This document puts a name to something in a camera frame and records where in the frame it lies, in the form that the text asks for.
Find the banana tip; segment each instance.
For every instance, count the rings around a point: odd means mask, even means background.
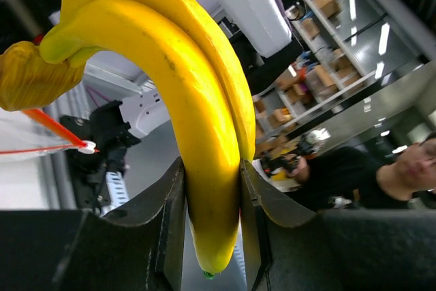
[[[203,271],[203,276],[207,279],[214,279],[215,278],[215,274]]]

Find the yellow object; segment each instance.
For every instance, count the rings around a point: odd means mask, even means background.
[[[90,47],[127,57],[156,84],[186,169],[200,266],[209,273],[222,271],[238,230],[240,154],[228,103],[208,59],[173,22],[130,0],[84,5],[45,36],[40,53],[47,62],[60,63]]]
[[[81,7],[92,1],[94,0],[62,0],[61,23],[73,18]],[[196,0],[133,1],[155,10],[175,23],[206,55],[230,105],[241,157],[252,160],[255,151],[253,102],[238,57],[221,28]],[[71,63],[82,65],[92,54],[92,51],[81,50],[70,59]]]
[[[13,44],[0,55],[0,107],[13,111],[47,106],[75,87],[83,70],[84,65],[48,64],[31,42]]]
[[[270,179],[271,181],[283,181],[289,180],[290,178],[286,176],[285,170],[281,170],[276,175],[271,175]]]

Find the wall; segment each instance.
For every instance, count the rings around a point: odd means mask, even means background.
[[[12,129],[15,126],[30,132],[34,128],[32,120],[20,112],[0,110],[0,120],[10,121]],[[15,143],[14,136],[7,134],[8,128],[9,124],[1,124],[1,150],[11,150]],[[0,209],[49,209],[46,188],[40,179],[40,159],[2,162],[7,159],[3,158],[0,158]]]
[[[171,122],[152,131],[140,144],[128,150],[126,183],[130,198],[156,182],[179,156]]]
[[[436,79],[431,81],[422,95],[418,98],[417,108],[423,115],[430,115],[436,110]]]

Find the cable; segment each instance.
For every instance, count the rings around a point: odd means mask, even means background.
[[[108,162],[107,161],[103,167],[104,167],[103,177],[100,181],[100,184],[95,188],[94,199],[93,199],[92,204],[91,204],[92,211],[95,215],[99,215],[99,213],[97,212],[97,209],[100,212],[102,211],[102,205],[99,201],[99,196],[103,190],[103,186],[106,184],[106,173],[108,172]]]
[[[297,17],[296,18],[289,18],[289,20],[291,21],[291,22],[294,22],[294,21],[296,21],[296,20],[300,20],[301,18],[303,18],[303,17],[305,17],[306,16],[306,14],[307,14],[307,8],[306,8],[306,3],[305,2],[303,2],[304,3],[304,9],[305,9],[305,12],[304,12],[304,14],[301,14],[301,6],[299,6],[297,3],[295,4],[295,7],[298,9],[298,15],[297,15]]]
[[[106,97],[103,93],[99,92],[98,90],[94,89],[93,87],[86,86],[84,89],[86,90],[86,92],[88,93],[89,97],[91,98],[91,100],[93,101],[93,103],[97,107],[99,107],[99,104],[98,104],[97,100],[94,98],[93,93],[98,95],[105,102],[111,102],[111,100],[108,97]]]
[[[303,52],[306,51],[306,50],[305,50],[305,47],[301,44],[300,40],[299,40],[297,37],[295,38],[295,40],[297,40],[297,42],[298,42],[298,44],[300,45],[302,51],[303,51]]]
[[[329,49],[330,47],[321,47],[320,49],[316,50],[313,54],[317,54],[321,49]]]

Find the white container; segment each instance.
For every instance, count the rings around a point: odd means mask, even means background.
[[[292,41],[275,0],[218,0],[253,47],[270,57]]]

